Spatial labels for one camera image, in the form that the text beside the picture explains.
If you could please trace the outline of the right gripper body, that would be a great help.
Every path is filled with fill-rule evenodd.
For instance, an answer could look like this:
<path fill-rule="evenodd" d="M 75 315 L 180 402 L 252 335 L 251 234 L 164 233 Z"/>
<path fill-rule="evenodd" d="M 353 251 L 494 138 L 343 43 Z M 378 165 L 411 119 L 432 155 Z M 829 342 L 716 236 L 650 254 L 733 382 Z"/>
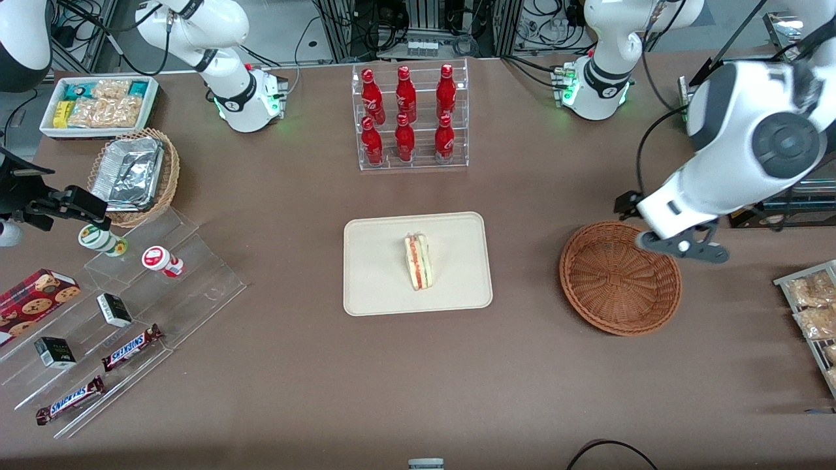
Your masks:
<path fill-rule="evenodd" d="M 48 186 L 42 177 L 55 172 L 21 159 L 5 147 L 1 151 L 1 246 L 13 247 L 23 241 L 29 203 L 46 195 Z"/>

